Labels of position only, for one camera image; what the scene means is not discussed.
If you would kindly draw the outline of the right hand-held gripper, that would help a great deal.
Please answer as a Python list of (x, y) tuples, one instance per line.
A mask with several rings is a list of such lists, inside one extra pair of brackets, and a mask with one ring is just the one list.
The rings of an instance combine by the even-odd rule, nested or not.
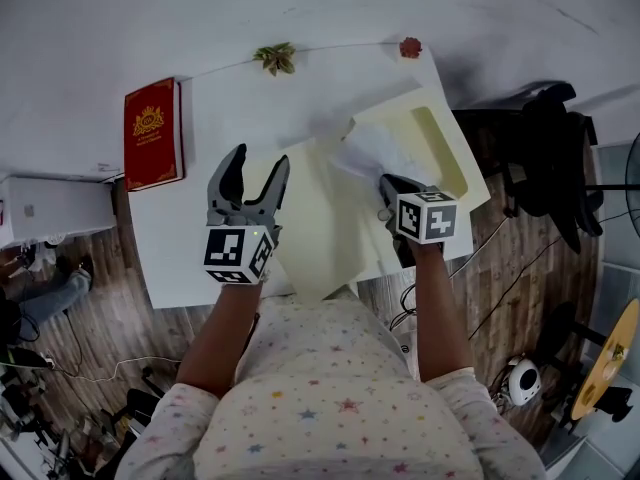
[(415, 265), (410, 244), (436, 244), (443, 249), (455, 236), (458, 200), (414, 179), (383, 174), (379, 192), (390, 214), (386, 225), (402, 268)]

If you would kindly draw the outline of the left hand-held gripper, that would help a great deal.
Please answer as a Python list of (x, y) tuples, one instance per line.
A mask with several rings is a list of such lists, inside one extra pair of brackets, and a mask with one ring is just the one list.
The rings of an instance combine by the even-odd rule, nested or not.
[(257, 285), (267, 271), (282, 229), (276, 223), (290, 175), (283, 155), (261, 193), (243, 205), (242, 169), (247, 146), (240, 144), (220, 162), (207, 186), (205, 271), (222, 284)]

